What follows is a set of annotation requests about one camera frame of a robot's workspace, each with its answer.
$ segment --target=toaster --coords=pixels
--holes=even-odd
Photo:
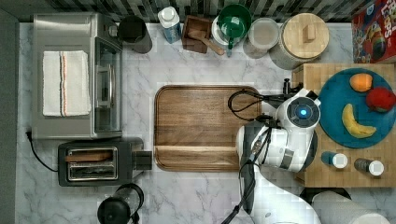
[[[152,152],[140,138],[74,141],[58,146],[59,185],[113,186],[152,168]]]

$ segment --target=power cord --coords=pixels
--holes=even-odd
[[[234,99],[235,97],[239,96],[239,95],[249,95],[249,96],[252,96],[252,97],[254,97],[254,98],[257,98],[258,100],[255,101],[255,102],[253,102],[253,103],[250,103],[250,104],[246,105],[245,107],[243,107],[243,108],[241,108],[241,109],[234,109],[234,108],[233,108],[233,99]],[[246,110],[246,109],[248,109],[249,107],[251,107],[251,106],[253,106],[253,105],[255,105],[255,104],[257,104],[257,103],[259,103],[259,102],[261,102],[261,101],[264,101],[264,102],[272,101],[272,102],[279,102],[279,103],[282,103],[282,102],[285,101],[285,99],[284,99],[283,95],[276,95],[276,96],[261,95],[261,94],[258,94],[257,92],[254,92],[254,91],[247,91],[247,90],[245,90],[245,89],[242,89],[241,91],[237,91],[237,92],[233,93],[233,94],[230,96],[230,98],[228,99],[228,108],[229,108],[229,109],[231,110],[231,112],[233,112],[233,114],[234,114],[236,117],[238,117],[239,119],[246,120],[246,121],[253,121],[254,119],[246,119],[246,118],[243,118],[243,117],[237,115],[236,113],[241,112],[241,111],[243,111],[243,110]],[[272,117],[271,117],[271,116],[268,116],[268,115],[262,114],[262,115],[259,115],[258,117],[256,117],[255,119],[258,120],[258,121],[263,120],[263,119],[269,119],[269,120],[271,120]]]
[[[54,170],[52,168],[50,168],[46,163],[44,163],[42,160],[40,160],[40,158],[37,156],[37,154],[35,153],[35,148],[33,147],[33,140],[32,140],[32,132],[27,132],[26,133],[27,138],[29,139],[30,142],[30,147],[32,149],[33,154],[35,155],[35,158],[41,163],[43,164],[43,166],[45,166],[47,169],[49,169],[52,172],[58,172],[57,170]]]
[[[264,159],[262,160],[262,164],[264,164],[265,158],[267,157],[268,147],[271,143],[271,131],[272,131],[272,127],[269,127],[267,130],[264,131],[263,134],[267,134],[267,135],[265,136],[265,139],[262,142],[262,145],[261,145],[259,151],[254,155],[254,157],[252,154],[250,156],[249,160],[247,160],[247,162],[245,162],[245,164],[242,165],[241,169],[239,169],[238,179],[239,179],[239,188],[241,189],[241,192],[240,192],[241,201],[239,202],[238,205],[236,205],[233,208],[233,211],[231,212],[231,214],[228,215],[226,217],[226,219],[223,222],[221,222],[221,224],[228,224],[235,218],[235,216],[239,213],[239,210],[241,209],[243,204],[246,202],[246,200],[249,198],[249,196],[253,192],[254,188],[256,187],[256,179],[254,178],[254,173],[253,173],[253,178],[252,178],[251,182],[249,183],[249,185],[247,186],[247,188],[245,189],[245,192],[242,195],[242,181],[241,181],[242,170],[244,169],[244,167],[246,165],[253,165],[253,166],[257,166],[260,168],[260,166],[258,164],[256,164],[255,162],[259,158],[260,154],[262,153],[262,149],[264,148],[264,146],[267,145],[267,148],[266,148],[266,151],[264,154]]]

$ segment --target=white marble surface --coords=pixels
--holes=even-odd
[[[329,24],[331,41],[317,62],[352,63],[352,40],[348,24]],[[249,59],[236,47],[233,56],[212,51],[199,54],[186,51],[181,41],[168,44],[157,24],[149,32],[153,48],[149,54],[123,52],[123,130],[125,136],[138,136],[145,150],[153,150],[153,102],[156,91],[167,84],[246,84],[262,93],[281,92],[282,81],[290,71],[276,67],[268,55]],[[98,223],[99,203],[115,187],[62,188],[55,173],[46,170],[33,156],[25,132],[31,125],[32,110],[32,33],[31,23],[21,24],[19,116],[17,143],[17,223]],[[59,141],[35,142],[38,155],[56,167]],[[292,174],[263,169],[276,185],[298,194],[303,188]],[[237,173],[165,172],[154,165],[136,179],[145,192],[140,223],[220,223],[239,202]],[[396,190],[348,189],[352,199],[396,223]],[[241,211],[233,223],[252,223]]]

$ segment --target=black cord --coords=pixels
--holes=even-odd
[[[243,107],[241,109],[234,109],[233,108],[233,99],[236,96],[242,95],[242,94],[255,97],[258,100],[253,102],[253,103],[250,103],[250,104],[246,105],[245,107]],[[276,102],[284,102],[285,101],[284,98],[280,97],[280,96],[277,98],[275,96],[261,95],[261,94],[258,94],[257,92],[254,92],[254,91],[246,91],[245,89],[242,89],[241,91],[237,91],[237,92],[233,93],[230,96],[230,98],[228,99],[228,108],[231,110],[231,112],[233,112],[233,114],[237,118],[242,119],[242,120],[246,120],[246,121],[253,121],[254,119],[242,118],[241,116],[237,115],[236,113],[241,112],[241,111],[243,111],[243,110],[245,110],[245,109],[247,109],[247,108],[249,108],[249,107],[251,107],[251,106],[253,106],[253,105],[255,105],[255,104],[259,103],[259,102],[261,102],[261,101],[268,102],[269,100],[276,101]]]
[[[31,133],[31,132],[27,132],[26,135],[27,135],[27,138],[29,139],[30,147],[31,147],[31,149],[32,149],[33,154],[35,155],[35,158],[36,158],[41,164],[43,164],[47,169],[51,170],[52,172],[58,172],[57,170],[54,170],[54,169],[50,168],[46,163],[44,163],[42,160],[40,160],[40,158],[38,158],[37,154],[35,153],[35,149],[34,149],[34,147],[33,147],[32,133]]]
[[[265,162],[265,158],[266,158],[267,152],[268,152],[268,147],[269,147],[269,145],[271,143],[271,131],[272,131],[272,128],[268,128],[267,130],[264,131],[264,133],[262,133],[262,134],[266,134],[267,133],[267,135],[265,136],[265,139],[262,142],[262,146],[260,147],[259,151],[254,156],[253,161],[252,160],[248,160],[247,162],[245,162],[245,164],[242,165],[241,169],[239,169],[238,179],[239,179],[239,188],[240,188],[240,192],[239,193],[241,194],[241,201],[239,202],[238,205],[236,205],[233,208],[233,211],[231,212],[231,214],[228,215],[226,217],[226,219],[223,222],[221,222],[221,224],[228,224],[235,218],[235,216],[239,213],[239,210],[241,209],[241,207],[243,206],[245,201],[248,199],[248,197],[250,196],[250,194],[253,192],[254,188],[256,187],[256,179],[253,176],[253,179],[251,180],[251,182],[249,183],[249,185],[245,189],[244,194],[242,195],[242,181],[241,181],[242,170],[244,169],[244,167],[246,165],[253,165],[253,166],[255,165],[255,166],[260,168],[260,166],[257,165],[255,162],[259,158],[260,154],[262,153],[262,149],[264,148],[264,146],[267,145],[266,152],[264,154],[264,159],[262,160],[262,164]]]

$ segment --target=red apple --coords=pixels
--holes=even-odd
[[[366,104],[378,112],[390,111],[396,103],[396,96],[385,87],[375,87],[367,94]]]

